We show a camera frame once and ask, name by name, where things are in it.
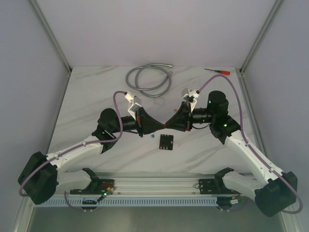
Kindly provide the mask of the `black fuse box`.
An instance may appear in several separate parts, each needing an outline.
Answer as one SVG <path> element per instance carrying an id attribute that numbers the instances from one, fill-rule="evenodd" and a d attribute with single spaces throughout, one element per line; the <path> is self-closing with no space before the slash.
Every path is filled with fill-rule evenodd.
<path id="1" fill-rule="evenodd" d="M 173 150 L 174 136 L 168 134 L 161 134 L 159 141 L 159 149 L 161 150 Z"/>

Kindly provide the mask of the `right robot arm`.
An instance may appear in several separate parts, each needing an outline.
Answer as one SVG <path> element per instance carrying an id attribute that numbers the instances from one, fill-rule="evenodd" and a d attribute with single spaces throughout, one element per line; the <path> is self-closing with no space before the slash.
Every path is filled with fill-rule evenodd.
<path id="1" fill-rule="evenodd" d="M 215 174 L 214 188 L 220 193 L 234 190 L 253 200 L 259 210 L 272 217 L 296 202 L 298 179 L 274 165 L 245 136 L 241 125 L 228 114 L 229 102 L 221 91 L 212 91 L 206 108 L 196 109 L 199 92 L 185 88 L 183 102 L 166 128 L 190 131 L 194 124 L 207 123 L 212 135 L 240 157 L 254 178 L 245 177 L 231 168 Z"/>

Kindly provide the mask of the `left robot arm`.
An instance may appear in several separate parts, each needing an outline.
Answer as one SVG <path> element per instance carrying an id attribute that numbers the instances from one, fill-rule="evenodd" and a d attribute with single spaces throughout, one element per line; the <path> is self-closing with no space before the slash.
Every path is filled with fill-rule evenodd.
<path id="1" fill-rule="evenodd" d="M 88 167 L 80 166 L 83 160 L 97 157 L 110 150 L 118 138 L 115 133 L 136 130 L 140 136 L 164 129 L 166 126 L 150 117 L 141 107 L 136 117 L 118 118 L 115 110 L 103 110 L 96 130 L 83 141 L 62 151 L 44 155 L 31 155 L 18 178 L 22 191 L 39 205 L 54 194 L 102 194 L 102 180 Z"/>

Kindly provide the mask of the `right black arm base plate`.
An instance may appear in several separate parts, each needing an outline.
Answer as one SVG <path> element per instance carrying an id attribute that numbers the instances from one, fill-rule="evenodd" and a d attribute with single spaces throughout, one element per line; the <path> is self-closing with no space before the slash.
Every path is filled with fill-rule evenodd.
<path id="1" fill-rule="evenodd" d="M 228 189 L 222 180 L 217 180 L 216 178 L 211 179 L 199 179 L 198 180 L 200 194 L 214 194 L 214 195 L 239 195 L 239 192 L 235 190 Z"/>

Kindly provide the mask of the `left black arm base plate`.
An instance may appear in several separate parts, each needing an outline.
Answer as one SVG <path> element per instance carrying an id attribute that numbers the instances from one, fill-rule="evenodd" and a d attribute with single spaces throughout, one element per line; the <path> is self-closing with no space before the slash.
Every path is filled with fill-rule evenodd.
<path id="1" fill-rule="evenodd" d="M 107 192 L 107 188 L 114 187 L 114 179 L 92 180 L 87 187 L 77 188 L 70 191 L 70 194 L 80 195 L 101 195 Z"/>

